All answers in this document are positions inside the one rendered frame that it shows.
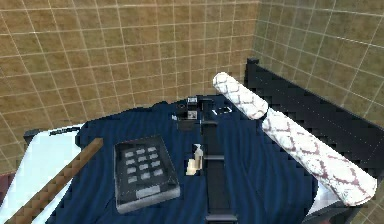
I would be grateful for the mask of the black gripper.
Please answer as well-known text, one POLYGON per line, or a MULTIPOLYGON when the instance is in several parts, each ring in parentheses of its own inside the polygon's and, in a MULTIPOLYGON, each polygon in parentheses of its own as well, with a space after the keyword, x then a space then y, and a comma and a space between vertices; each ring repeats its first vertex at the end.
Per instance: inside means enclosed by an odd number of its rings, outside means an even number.
POLYGON ((191 131, 199 123, 198 110, 195 106, 189 107, 187 104, 178 104, 176 115, 172 115, 171 119, 177 121, 179 130, 191 131))

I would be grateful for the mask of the cream pump bottle with writing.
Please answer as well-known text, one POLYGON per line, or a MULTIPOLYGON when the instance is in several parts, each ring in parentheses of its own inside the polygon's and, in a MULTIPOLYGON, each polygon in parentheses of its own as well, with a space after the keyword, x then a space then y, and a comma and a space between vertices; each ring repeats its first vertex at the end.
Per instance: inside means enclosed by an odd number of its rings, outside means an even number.
POLYGON ((188 176, 195 175, 202 169, 204 152, 200 144, 195 144, 194 157, 188 160, 186 174, 188 176))

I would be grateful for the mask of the black bed with white mattress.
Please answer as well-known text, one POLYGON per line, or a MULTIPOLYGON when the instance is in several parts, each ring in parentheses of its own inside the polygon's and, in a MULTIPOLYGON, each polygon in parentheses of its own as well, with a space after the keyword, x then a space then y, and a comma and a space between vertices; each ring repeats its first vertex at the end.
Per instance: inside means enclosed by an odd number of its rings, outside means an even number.
MULTIPOLYGON (((376 178, 378 184, 384 180, 383 128, 262 68, 255 59, 248 60, 246 76, 243 81, 238 82, 264 99, 269 108, 282 112, 376 178)), ((237 109, 216 89, 211 95, 197 96, 214 100, 212 113, 215 118, 218 115, 229 113, 232 109, 237 109)), ((86 123, 45 132, 32 130, 27 133, 28 149, 3 203, 0 205, 0 224, 5 224, 15 212, 85 148, 77 146, 76 136, 86 123)), ((32 221, 32 224, 46 224, 50 215, 64 198, 73 178, 32 221)), ((346 224, 349 220, 348 209, 359 208, 365 204, 346 206, 317 179, 316 181, 316 196, 301 224, 318 224, 329 219, 334 220, 337 224, 346 224)))

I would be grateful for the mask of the grey keypad device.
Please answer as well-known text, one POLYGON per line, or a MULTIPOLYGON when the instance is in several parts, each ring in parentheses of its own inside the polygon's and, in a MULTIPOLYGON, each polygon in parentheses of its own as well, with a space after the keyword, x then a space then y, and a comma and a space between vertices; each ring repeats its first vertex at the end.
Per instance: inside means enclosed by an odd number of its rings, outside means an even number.
POLYGON ((160 135, 114 146, 116 209, 126 214, 180 196, 177 173, 160 135))

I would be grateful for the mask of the white pillow with red pattern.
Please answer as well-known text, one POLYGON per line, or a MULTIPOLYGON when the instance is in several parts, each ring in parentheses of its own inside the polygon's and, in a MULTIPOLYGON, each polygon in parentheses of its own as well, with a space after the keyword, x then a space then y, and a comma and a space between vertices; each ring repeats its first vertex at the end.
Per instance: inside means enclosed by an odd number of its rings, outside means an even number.
POLYGON ((269 108, 262 129, 344 205, 358 206, 375 196, 376 178, 282 112, 269 108))
POLYGON ((268 111, 269 105, 264 99, 226 72, 217 73, 213 77, 212 85, 251 120, 260 119, 268 111))

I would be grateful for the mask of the dark blue blanket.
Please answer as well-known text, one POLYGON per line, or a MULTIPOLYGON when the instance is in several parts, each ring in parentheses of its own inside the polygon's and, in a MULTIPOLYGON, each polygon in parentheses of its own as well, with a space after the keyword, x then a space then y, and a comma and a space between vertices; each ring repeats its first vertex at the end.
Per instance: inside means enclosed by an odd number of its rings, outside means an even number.
MULTIPOLYGON (((173 117, 184 104, 159 102, 87 122, 76 136, 77 146, 84 148, 95 138, 102 139, 103 146, 73 178, 46 224, 204 224, 207 180, 185 173, 193 145, 204 140, 198 127, 178 129, 173 117), (181 195, 121 215, 115 203, 114 146, 153 135, 164 140, 181 195)), ((263 133, 259 121, 237 109, 215 119, 215 139, 225 158, 225 188, 238 224, 301 224, 316 196, 316 179, 263 133)))

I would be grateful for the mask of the brown wooden stick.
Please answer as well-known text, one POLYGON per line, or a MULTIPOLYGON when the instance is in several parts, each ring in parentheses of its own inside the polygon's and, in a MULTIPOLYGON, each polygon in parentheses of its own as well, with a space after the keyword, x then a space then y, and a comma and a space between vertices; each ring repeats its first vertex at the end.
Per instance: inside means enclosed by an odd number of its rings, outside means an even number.
POLYGON ((32 224, 64 186, 89 162, 103 146, 102 138, 95 138, 54 178, 15 212, 5 224, 32 224))

